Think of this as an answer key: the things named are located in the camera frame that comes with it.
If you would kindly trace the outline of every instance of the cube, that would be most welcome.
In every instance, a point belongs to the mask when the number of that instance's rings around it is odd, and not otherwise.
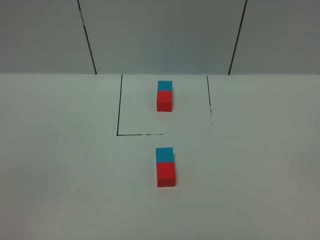
[[[157,187],[174,187],[176,185],[176,168],[174,162],[156,164]]]
[[[172,81],[158,81],[158,91],[172,91]]]
[[[173,163],[174,149],[172,147],[160,147],[155,149],[156,163]]]
[[[172,112],[172,91],[158,91],[156,98],[157,112]]]

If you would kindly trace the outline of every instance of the black line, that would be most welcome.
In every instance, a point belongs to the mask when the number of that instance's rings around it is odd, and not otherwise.
[[[143,134],[120,134],[117,136],[143,136]]]
[[[122,76],[121,75],[121,84],[120,84],[120,99],[119,99],[119,113],[118,113],[118,127],[116,129],[116,135],[117,136],[123,136],[123,135],[119,135],[119,120],[120,120],[120,106],[121,106],[121,92],[122,92]]]
[[[211,101],[210,101],[210,91],[209,91],[209,80],[208,80],[208,76],[206,76],[206,82],[208,83],[209,104],[210,104],[210,108],[211,108]]]
[[[83,25],[83,29],[84,29],[86,42],[87,42],[88,47],[89,47],[89,52],[90,52],[90,56],[91,56],[91,60],[92,60],[92,65],[93,65],[93,68],[94,68],[94,73],[97,74],[96,65],[95,65],[94,57],[92,55],[92,51],[91,51],[91,47],[90,47],[90,43],[89,43],[89,38],[88,38],[88,34],[87,34],[87,29],[86,29],[86,26],[85,26],[84,16],[82,15],[82,11],[81,11],[79,0],[77,0],[77,2],[78,2],[78,7],[79,7],[79,11],[80,11],[80,17],[81,17],[81,21],[82,21],[82,25]]]
[[[232,54],[232,59],[231,59],[228,75],[230,75],[232,64],[234,63],[234,58],[235,58],[235,53],[236,53],[236,50],[237,50],[238,40],[239,40],[241,28],[242,28],[242,23],[243,23],[243,20],[244,20],[244,15],[245,15],[245,12],[246,12],[247,2],[248,2],[248,0],[245,0],[243,11],[242,11],[242,17],[241,17],[241,21],[240,21],[240,26],[239,26],[239,30],[238,30],[238,35],[236,36],[236,41],[235,41],[235,45],[234,45],[234,50],[233,50],[233,54]]]
[[[160,136],[160,135],[163,135],[163,134],[162,133],[160,133],[160,134],[157,134],[157,133],[155,133],[155,134],[151,134],[151,133],[149,133],[149,134],[117,134],[117,136],[152,136],[152,135]]]

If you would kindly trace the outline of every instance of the white table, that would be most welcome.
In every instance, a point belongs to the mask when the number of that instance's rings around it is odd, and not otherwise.
[[[126,121],[139,117],[123,100],[142,76],[123,76],[118,129],[121,75],[0,75],[1,239],[320,238],[320,76],[162,77],[185,89],[175,101],[198,98],[201,127],[180,124],[187,106],[166,118],[137,105],[177,125],[163,135]],[[157,188],[165,146],[177,186]]]

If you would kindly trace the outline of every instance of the black marker line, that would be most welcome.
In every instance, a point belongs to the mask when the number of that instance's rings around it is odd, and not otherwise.
[[[210,100],[210,91],[209,91],[209,80],[208,80],[208,75],[206,76],[206,82],[207,82],[207,84],[208,84],[209,105],[210,105],[210,108],[211,108],[211,100]]]
[[[119,134],[117,136],[143,136],[143,134]]]
[[[120,84],[120,99],[119,99],[119,113],[118,113],[118,126],[117,126],[117,129],[116,129],[116,135],[117,136],[123,136],[123,135],[119,135],[119,120],[120,120],[120,106],[121,106],[121,92],[122,92],[122,76],[121,75],[121,84]]]

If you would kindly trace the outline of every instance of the white surface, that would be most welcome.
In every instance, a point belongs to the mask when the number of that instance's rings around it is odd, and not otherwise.
[[[320,74],[320,1],[249,0],[232,74]]]
[[[94,73],[76,0],[2,0],[0,73]]]
[[[80,5],[99,74],[227,74],[245,0]]]
[[[159,80],[172,81],[172,112],[157,112]],[[192,134],[211,125],[206,75],[123,75],[119,135]]]
[[[320,238],[320,76],[209,76],[213,126],[162,136],[116,136],[120,79],[0,75],[2,239]]]

